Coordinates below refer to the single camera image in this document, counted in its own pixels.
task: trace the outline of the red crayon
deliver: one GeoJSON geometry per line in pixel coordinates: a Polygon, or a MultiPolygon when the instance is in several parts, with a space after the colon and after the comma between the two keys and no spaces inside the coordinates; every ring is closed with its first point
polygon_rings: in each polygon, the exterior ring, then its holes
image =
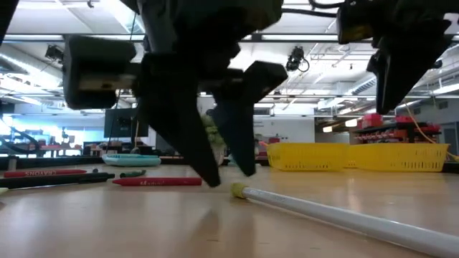
{"type": "Polygon", "coordinates": [[[201,178],[122,178],[113,180],[113,183],[122,186],[201,186],[201,178]]]}
{"type": "Polygon", "coordinates": [[[13,177],[26,177],[26,176],[55,176],[55,175],[70,175],[70,174],[79,174],[86,173],[82,169],[55,169],[55,170],[46,170],[46,171],[9,171],[5,172],[5,178],[13,177]]]}

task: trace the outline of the black marker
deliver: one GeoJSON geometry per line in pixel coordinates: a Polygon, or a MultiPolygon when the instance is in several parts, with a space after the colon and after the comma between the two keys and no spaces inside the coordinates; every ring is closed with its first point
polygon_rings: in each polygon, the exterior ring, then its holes
{"type": "Polygon", "coordinates": [[[63,176],[33,176],[0,179],[0,188],[17,189],[37,186],[56,186],[71,183],[100,183],[115,178],[112,173],[84,173],[63,176]]]}

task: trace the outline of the teal tray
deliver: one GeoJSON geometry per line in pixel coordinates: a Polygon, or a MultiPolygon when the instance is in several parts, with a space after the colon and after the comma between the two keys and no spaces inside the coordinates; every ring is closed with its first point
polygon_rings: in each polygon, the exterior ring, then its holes
{"type": "Polygon", "coordinates": [[[110,166],[145,167],[161,164],[161,159],[158,156],[139,154],[104,154],[102,159],[105,164],[110,166]]]}

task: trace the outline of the crayon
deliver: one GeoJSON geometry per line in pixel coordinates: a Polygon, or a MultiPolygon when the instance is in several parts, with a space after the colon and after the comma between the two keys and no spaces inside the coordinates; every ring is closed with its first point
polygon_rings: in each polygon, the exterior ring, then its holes
{"type": "Polygon", "coordinates": [[[26,176],[0,179],[0,188],[17,189],[37,186],[56,186],[71,183],[100,183],[115,178],[110,173],[84,173],[61,176],[26,176]]]}
{"type": "Polygon", "coordinates": [[[202,178],[122,178],[113,180],[122,186],[201,186],[202,178]]]}
{"type": "Polygon", "coordinates": [[[5,178],[27,177],[27,176],[56,176],[86,173],[82,169],[50,169],[43,171],[7,171],[5,178]]]}

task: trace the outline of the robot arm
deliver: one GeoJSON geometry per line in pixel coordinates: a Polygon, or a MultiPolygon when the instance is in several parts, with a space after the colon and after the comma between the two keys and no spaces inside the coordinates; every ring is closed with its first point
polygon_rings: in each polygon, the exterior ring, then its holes
{"type": "MultiPolygon", "coordinates": [[[[8,22],[17,0],[5,0],[8,22]]],[[[69,107],[111,108],[115,90],[132,88],[138,117],[185,157],[211,186],[218,166],[197,111],[197,92],[212,92],[216,126],[241,170],[255,172],[253,105],[287,78],[281,64],[254,62],[246,71],[227,69],[238,41],[276,23],[282,12],[337,18],[339,43],[372,38],[378,52],[368,70],[378,79],[377,110],[395,108],[450,46],[445,13],[459,13],[452,0],[345,0],[318,4],[337,15],[282,9],[282,0],[122,0],[140,15],[149,51],[141,64],[131,42],[67,38],[64,90],[69,107]]]]}
{"type": "Polygon", "coordinates": [[[445,35],[451,25],[446,13],[459,13],[459,2],[346,0],[340,5],[339,44],[372,38],[378,49],[367,70],[377,76],[379,114],[395,109],[452,44],[453,37],[445,35]]]}

